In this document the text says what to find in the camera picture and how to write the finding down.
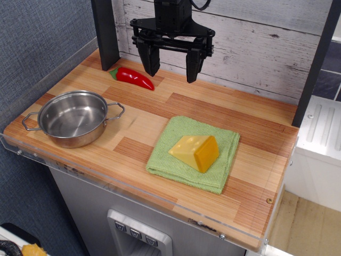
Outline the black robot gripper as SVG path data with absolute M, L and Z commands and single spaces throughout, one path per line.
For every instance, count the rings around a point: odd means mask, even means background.
M 136 45 L 144 70 L 154 77 L 160 68 L 159 50 L 187 52 L 186 78 L 197 80 L 206 57 L 213 54 L 215 32 L 196 23 L 192 9 L 203 11 L 210 1 L 198 7 L 194 1 L 154 1 L 153 18 L 132 19 L 133 44 Z

